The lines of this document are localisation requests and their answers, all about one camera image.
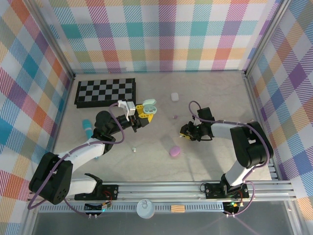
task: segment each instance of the teal object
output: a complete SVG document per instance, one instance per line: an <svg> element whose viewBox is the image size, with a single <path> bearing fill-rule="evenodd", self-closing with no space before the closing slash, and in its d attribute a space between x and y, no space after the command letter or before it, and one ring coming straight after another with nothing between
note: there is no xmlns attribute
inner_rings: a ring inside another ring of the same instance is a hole
<svg viewBox="0 0 313 235"><path fill-rule="evenodd" d="M83 120L83 129L86 133L87 139L89 140L92 137L92 125L88 119Z"/></svg>

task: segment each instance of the purple object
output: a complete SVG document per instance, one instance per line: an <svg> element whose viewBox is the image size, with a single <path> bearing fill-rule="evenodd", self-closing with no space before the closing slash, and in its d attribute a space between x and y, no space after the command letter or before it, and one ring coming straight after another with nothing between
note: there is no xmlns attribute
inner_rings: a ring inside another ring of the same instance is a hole
<svg viewBox="0 0 313 235"><path fill-rule="evenodd" d="M174 146L173 148L171 148L170 150L170 155L172 157L176 157L178 154L180 153L180 148L178 146Z"/></svg>

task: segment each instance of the pink egg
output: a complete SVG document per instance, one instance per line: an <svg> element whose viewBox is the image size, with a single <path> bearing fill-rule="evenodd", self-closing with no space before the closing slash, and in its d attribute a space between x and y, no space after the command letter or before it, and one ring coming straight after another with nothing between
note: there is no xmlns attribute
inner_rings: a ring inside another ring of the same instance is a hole
<svg viewBox="0 0 313 235"><path fill-rule="evenodd" d="M170 150L170 155L172 157L177 157L178 154L180 153L180 148L178 146L174 146L173 148L171 148Z"/></svg>

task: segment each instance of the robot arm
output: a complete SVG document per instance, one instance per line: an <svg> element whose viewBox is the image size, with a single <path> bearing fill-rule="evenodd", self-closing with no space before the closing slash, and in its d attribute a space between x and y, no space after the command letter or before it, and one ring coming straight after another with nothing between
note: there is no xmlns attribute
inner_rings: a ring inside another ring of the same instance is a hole
<svg viewBox="0 0 313 235"><path fill-rule="evenodd" d="M242 189L244 178L255 166L261 165L267 160L265 148L259 138L246 126L224 124L221 122L214 123L215 119L212 116L210 108L199 109L198 117L213 122L201 122L195 125L194 122L190 121L188 124L182 126L180 130L181 136L191 141L212 140L214 137L220 137L232 140L233 142L237 161L226 174L222 175L218 189L222 189L226 197ZM273 149L260 124L253 121L248 123L248 125L261 135L269 150L270 158L272 158ZM210 139L203 139L204 136L209 136Z"/></svg>
<svg viewBox="0 0 313 235"><path fill-rule="evenodd" d="M157 110L153 106L155 112L146 112L145 103L135 106L133 102L119 101L118 106L122 107L125 112L125 115L116 118L121 124L122 129L132 127L135 132L137 132L138 128L148 125ZM93 135L84 143L86 146L78 148L66 160L61 161L39 195L54 205L62 202L67 196L80 193L90 193L100 196L99 194L102 193L101 179L88 173L85 174L89 176L86 179L71 180L71 176L83 164L110 151L115 142L115 138L112 135L119 131L120 129L117 123L109 112L99 112L96 116ZM101 141L109 141L111 144L104 144ZM29 189L32 192L37 192L52 168L66 154L68 152L59 154L48 152L43 155L29 184Z"/></svg>

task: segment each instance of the plaid wall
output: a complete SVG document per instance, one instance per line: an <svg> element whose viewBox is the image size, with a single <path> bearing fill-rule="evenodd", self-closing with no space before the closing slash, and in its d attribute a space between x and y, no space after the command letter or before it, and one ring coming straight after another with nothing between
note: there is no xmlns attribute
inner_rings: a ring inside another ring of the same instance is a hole
<svg viewBox="0 0 313 235"><path fill-rule="evenodd" d="M37 3L76 72L142 72L242 69L279 1Z"/></svg>
<svg viewBox="0 0 313 235"><path fill-rule="evenodd" d="M293 0L251 82L276 160L313 231L313 0Z"/></svg>
<svg viewBox="0 0 313 235"><path fill-rule="evenodd" d="M0 234L15 235L70 79L22 0L0 6Z"/></svg>

